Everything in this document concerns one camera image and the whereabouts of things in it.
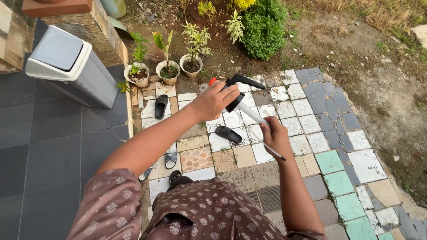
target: white flower pot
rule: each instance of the white flower pot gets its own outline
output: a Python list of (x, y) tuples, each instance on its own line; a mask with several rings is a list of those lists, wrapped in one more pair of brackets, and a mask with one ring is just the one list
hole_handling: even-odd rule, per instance
[(127, 81), (135, 84), (139, 88), (144, 88), (144, 87), (146, 87), (148, 85), (148, 77), (150, 75), (150, 70), (148, 69), (147, 65), (145, 65), (142, 62), (134, 62), (134, 65), (136, 65), (137, 67), (140, 67), (140, 68), (144, 69), (147, 72), (147, 77), (144, 80), (142, 80), (141, 82), (134, 82), (134, 81), (131, 81), (129, 79), (129, 71), (131, 70), (131, 67), (132, 67), (132, 65), (130, 65), (130, 64), (125, 68), (123, 74), (125, 75), (125, 78), (126, 78)]
[(176, 62), (174, 62), (174, 61), (171, 61), (171, 60), (169, 60), (169, 65), (170, 66), (174, 66), (174, 67), (176, 67), (176, 69), (178, 70), (178, 73), (176, 74), (176, 76), (175, 77), (173, 77), (173, 78), (170, 78), (170, 79), (165, 79), (165, 78), (162, 78), (161, 76), (160, 76), (160, 72), (161, 72), (161, 70), (164, 68), (164, 67), (166, 67), (166, 60), (164, 60), (164, 61), (162, 61), (162, 62), (159, 62), (159, 64), (157, 64), (157, 67), (156, 67), (156, 73), (157, 73), (157, 75), (160, 77), (160, 79), (162, 79), (163, 80), (163, 82), (166, 84), (166, 85), (175, 85), (175, 83), (176, 83), (176, 79), (178, 78), (178, 75), (181, 73), (181, 68), (179, 67), (179, 64), (177, 64)]
[(197, 74), (199, 73), (199, 71), (203, 67), (202, 59), (199, 56), (196, 56), (196, 61), (199, 63), (199, 69), (194, 73), (189, 73), (184, 69), (183, 65), (186, 61), (190, 61), (190, 54), (189, 53), (181, 57), (181, 59), (179, 60), (179, 66), (182, 68), (182, 70), (184, 71), (184, 73), (187, 77), (189, 77), (189, 78), (196, 77)]

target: potted plant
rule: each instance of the potted plant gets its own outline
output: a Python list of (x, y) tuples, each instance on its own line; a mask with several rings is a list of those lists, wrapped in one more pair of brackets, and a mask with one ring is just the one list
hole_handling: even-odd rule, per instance
[(202, 55), (212, 55), (212, 52), (209, 47), (206, 46), (208, 41), (211, 39), (211, 35), (208, 33), (208, 29), (203, 27), (202, 31), (198, 31), (196, 24), (188, 23), (185, 21), (186, 25), (182, 25), (185, 30), (182, 32), (182, 35), (186, 35), (189, 39), (191, 47), (186, 47), (188, 54), (181, 57), (179, 60), (179, 66), (184, 71), (185, 75), (189, 78), (197, 76), (197, 73), (202, 69), (203, 62), (199, 57), (199, 53)]
[(135, 43), (132, 45), (133, 61), (124, 70), (124, 76), (127, 81), (135, 84), (137, 87), (144, 88), (148, 85), (148, 77), (150, 70), (147, 65), (142, 63), (144, 60), (145, 46), (142, 43), (148, 43), (147, 39), (142, 38), (138, 32), (131, 32), (131, 36)]
[(152, 34), (154, 42), (156, 43), (157, 47), (163, 51), (164, 56), (166, 58), (165, 61), (157, 64), (156, 73), (166, 85), (175, 85), (176, 79), (179, 73), (181, 72), (181, 69), (179, 68), (179, 65), (176, 62), (172, 60), (169, 61), (168, 58), (169, 46), (172, 40), (173, 30), (170, 31), (166, 45), (164, 44), (163, 37), (159, 32), (152, 32)]

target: trash bin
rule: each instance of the trash bin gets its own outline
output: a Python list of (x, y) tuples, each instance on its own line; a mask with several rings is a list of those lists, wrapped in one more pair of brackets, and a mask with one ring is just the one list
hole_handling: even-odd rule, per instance
[(25, 73), (87, 107), (113, 107), (117, 83), (92, 45), (49, 26), (25, 65)]

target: shirt sleeve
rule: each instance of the shirt sleeve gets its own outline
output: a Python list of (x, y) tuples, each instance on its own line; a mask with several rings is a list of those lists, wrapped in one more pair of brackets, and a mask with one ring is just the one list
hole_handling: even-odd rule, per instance
[(289, 240), (327, 240), (327, 237), (324, 234), (310, 231), (290, 231), (286, 234), (286, 237), (289, 238)]
[(86, 184), (68, 240), (136, 239), (141, 231), (142, 190), (129, 169), (109, 170)]

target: black slipper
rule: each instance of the black slipper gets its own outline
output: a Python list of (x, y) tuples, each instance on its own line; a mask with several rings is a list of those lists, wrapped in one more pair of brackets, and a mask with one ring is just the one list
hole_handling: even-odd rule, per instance
[(215, 133), (218, 134), (218, 136), (228, 139), (230, 141), (233, 141), (235, 143), (242, 142), (242, 136), (238, 135), (235, 131), (233, 131), (229, 127), (219, 126), (216, 128)]
[(155, 112), (154, 112), (154, 116), (157, 119), (162, 119), (164, 117), (164, 112), (166, 111), (166, 106), (168, 101), (169, 101), (169, 98), (166, 94), (163, 94), (157, 97), (156, 104), (155, 104)]
[(180, 170), (173, 171), (169, 176), (169, 184), (172, 184), (173, 181), (175, 181), (176, 177), (182, 176)]

